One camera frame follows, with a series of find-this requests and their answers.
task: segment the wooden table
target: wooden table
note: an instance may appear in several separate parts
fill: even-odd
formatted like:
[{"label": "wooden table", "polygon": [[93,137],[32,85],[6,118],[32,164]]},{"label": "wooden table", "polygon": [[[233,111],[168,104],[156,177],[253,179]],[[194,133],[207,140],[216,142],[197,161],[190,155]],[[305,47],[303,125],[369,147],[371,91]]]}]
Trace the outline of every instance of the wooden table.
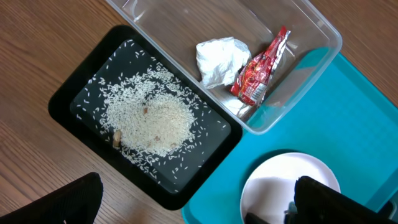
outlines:
[{"label": "wooden table", "polygon": [[[398,105],[398,2],[313,0],[342,53]],[[0,216],[89,173],[104,197],[97,223],[182,223],[49,116],[55,90],[116,24],[105,1],[0,1]]]}]

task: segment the transparent plastic bin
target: transparent plastic bin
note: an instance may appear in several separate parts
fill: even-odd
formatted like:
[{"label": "transparent plastic bin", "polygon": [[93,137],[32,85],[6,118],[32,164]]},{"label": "transparent plastic bin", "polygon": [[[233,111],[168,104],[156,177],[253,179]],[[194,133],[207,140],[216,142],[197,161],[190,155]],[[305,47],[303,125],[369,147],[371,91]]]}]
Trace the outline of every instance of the transparent plastic bin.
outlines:
[{"label": "transparent plastic bin", "polygon": [[[303,97],[342,46],[338,31],[307,0],[107,0],[141,35],[194,81],[245,129],[264,134]],[[196,45],[234,37],[252,56],[266,49],[280,28],[291,30],[287,48],[260,108],[246,106],[230,86],[200,83]],[[300,63],[317,49],[310,63]]]}]

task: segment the white paper towel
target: white paper towel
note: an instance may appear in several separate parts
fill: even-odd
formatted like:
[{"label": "white paper towel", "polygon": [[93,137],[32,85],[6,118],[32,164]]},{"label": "white paper towel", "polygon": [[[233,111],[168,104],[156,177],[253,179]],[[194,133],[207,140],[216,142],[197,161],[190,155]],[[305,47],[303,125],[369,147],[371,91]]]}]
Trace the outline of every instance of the white paper towel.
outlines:
[{"label": "white paper towel", "polygon": [[233,37],[213,39],[197,45],[197,62],[206,88],[235,82],[238,70],[251,59],[247,45]]}]

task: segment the blue tray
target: blue tray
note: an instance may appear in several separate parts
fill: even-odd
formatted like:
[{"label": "blue tray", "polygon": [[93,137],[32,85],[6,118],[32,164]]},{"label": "blue tray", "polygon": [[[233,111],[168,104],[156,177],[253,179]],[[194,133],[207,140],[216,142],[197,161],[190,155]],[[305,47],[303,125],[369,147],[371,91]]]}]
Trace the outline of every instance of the blue tray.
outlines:
[{"label": "blue tray", "polygon": [[341,54],[268,133],[241,142],[182,209],[187,223],[241,223],[250,173],[293,149],[322,160],[341,193],[379,210],[398,189],[398,110]]}]

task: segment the red wrapper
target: red wrapper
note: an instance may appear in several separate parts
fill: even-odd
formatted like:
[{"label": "red wrapper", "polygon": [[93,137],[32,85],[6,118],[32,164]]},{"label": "red wrapper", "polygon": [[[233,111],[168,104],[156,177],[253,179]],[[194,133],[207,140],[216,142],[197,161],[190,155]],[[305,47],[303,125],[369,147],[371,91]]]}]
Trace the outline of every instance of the red wrapper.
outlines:
[{"label": "red wrapper", "polygon": [[231,93],[243,103],[259,105],[264,101],[268,82],[279,63],[289,34],[290,31],[282,26],[268,49],[254,57],[239,74]]}]

